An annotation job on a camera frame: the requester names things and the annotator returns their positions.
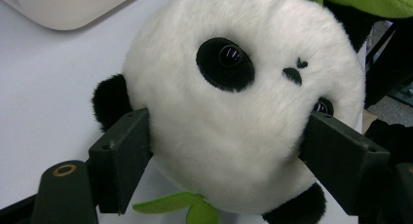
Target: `black eye patch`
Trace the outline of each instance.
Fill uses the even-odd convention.
[[[255,79],[254,66],[248,55],[225,38],[212,38],[202,43],[197,64],[204,78],[222,91],[240,92]]]
[[[296,61],[297,68],[285,68],[282,71],[282,74],[290,81],[294,82],[298,86],[303,85],[303,79],[301,78],[300,72],[297,69],[304,69],[309,66],[307,61],[301,61],[301,58],[298,57]]]

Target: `stuffed panda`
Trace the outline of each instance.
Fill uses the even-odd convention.
[[[122,74],[98,85],[94,112],[106,131],[147,108],[157,168],[210,207],[318,223],[325,199],[298,159],[303,130],[313,110],[354,127],[363,76],[342,25],[315,2],[172,0]]]

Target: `panda head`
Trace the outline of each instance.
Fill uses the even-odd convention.
[[[149,109],[159,169],[233,212],[307,190],[316,179],[297,155],[311,111],[354,127],[363,102],[347,35],[308,0],[172,0],[140,30],[122,75],[131,108]]]

